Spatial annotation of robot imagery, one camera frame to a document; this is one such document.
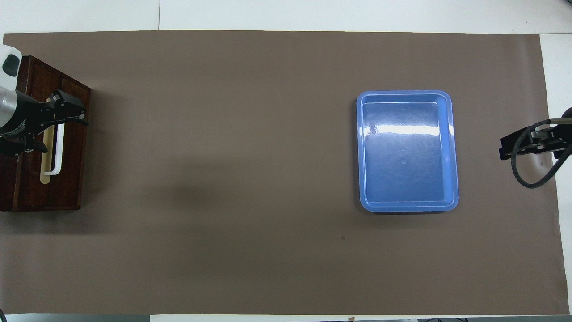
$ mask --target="wooden box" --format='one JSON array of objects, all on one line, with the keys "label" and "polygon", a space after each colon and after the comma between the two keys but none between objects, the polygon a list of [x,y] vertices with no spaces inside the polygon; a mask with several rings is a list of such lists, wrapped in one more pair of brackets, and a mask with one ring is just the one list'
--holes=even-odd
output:
[{"label": "wooden box", "polygon": [[[45,101],[57,89],[79,98],[89,113],[89,87],[35,57],[22,58],[18,91]],[[48,184],[39,179],[40,152],[21,153],[18,159],[0,155],[0,211],[79,209],[86,133],[86,126],[66,123],[62,170]],[[38,140],[42,139],[43,135],[39,135]]]}]

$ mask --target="blue plastic tray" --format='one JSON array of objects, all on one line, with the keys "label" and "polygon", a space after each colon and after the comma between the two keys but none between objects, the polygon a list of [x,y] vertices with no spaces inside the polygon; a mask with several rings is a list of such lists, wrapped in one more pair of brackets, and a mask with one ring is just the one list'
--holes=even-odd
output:
[{"label": "blue plastic tray", "polygon": [[447,211],[459,201],[451,98],[368,91],[357,98],[360,199],[374,212]]}]

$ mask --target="white handle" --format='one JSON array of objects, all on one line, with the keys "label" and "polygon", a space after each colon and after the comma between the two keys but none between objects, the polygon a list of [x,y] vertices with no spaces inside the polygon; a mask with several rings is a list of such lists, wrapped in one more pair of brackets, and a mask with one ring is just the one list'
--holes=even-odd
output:
[{"label": "white handle", "polygon": [[45,175],[57,175],[62,170],[63,157],[63,129],[65,124],[58,124],[58,136],[55,139],[55,164],[54,170],[44,172]]}]

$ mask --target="white table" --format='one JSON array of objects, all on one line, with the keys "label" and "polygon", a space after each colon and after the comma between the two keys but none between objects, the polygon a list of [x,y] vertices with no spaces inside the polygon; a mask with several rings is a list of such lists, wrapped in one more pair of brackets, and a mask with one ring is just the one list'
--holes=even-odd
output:
[{"label": "white table", "polygon": [[[572,5],[564,0],[2,0],[4,33],[229,29],[537,33],[550,117],[572,106]],[[572,280],[572,162],[556,175],[566,277]],[[568,290],[572,304],[572,288]],[[153,321],[311,321],[348,316],[154,316]],[[358,319],[405,317],[359,316]]]}]

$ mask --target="brown tabletop surface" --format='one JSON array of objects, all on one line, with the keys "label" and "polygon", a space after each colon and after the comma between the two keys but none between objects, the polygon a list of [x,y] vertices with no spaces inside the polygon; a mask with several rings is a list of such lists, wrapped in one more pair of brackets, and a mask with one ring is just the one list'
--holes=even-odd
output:
[{"label": "brown tabletop surface", "polygon": [[[568,314],[538,35],[7,34],[92,88],[83,208],[0,214],[6,313]],[[359,203],[355,100],[452,98],[459,204]],[[550,156],[520,163],[540,177]]]}]

